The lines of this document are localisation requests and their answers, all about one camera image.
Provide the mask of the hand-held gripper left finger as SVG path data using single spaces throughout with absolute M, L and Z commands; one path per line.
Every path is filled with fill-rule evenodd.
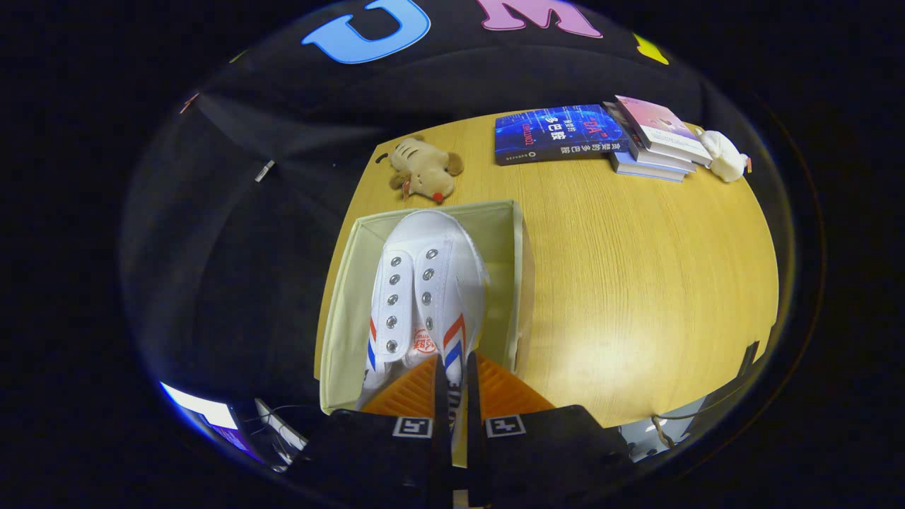
M 304 448 L 304 492 L 327 508 L 452 508 L 448 387 L 442 358 L 429 377 L 430 416 L 333 411 Z

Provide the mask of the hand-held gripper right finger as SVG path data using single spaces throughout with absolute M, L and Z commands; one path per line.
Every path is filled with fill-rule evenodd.
M 477 353 L 467 394 L 469 506 L 586 508 L 629 480 L 629 445 L 584 406 L 552 408 Z

